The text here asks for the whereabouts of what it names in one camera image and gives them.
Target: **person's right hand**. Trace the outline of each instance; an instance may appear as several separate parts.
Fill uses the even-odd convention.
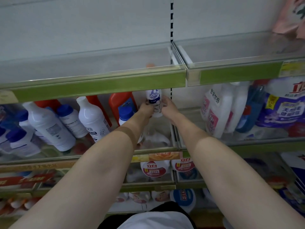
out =
[[[177,114],[179,114],[179,110],[167,96],[162,97],[162,103],[164,104],[161,110],[162,114],[169,119],[173,125],[175,125],[174,119]]]

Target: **forearm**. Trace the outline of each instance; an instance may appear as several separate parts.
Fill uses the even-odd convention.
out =
[[[217,206],[236,229],[301,228],[304,219],[234,151],[182,115],[175,124]]]
[[[95,143],[11,228],[97,228],[119,193],[144,126],[138,112]]]

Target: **white shelf back panel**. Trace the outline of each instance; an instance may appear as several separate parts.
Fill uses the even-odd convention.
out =
[[[50,0],[0,8],[0,61],[168,42],[170,0]]]
[[[174,0],[173,39],[269,31],[285,0]]]

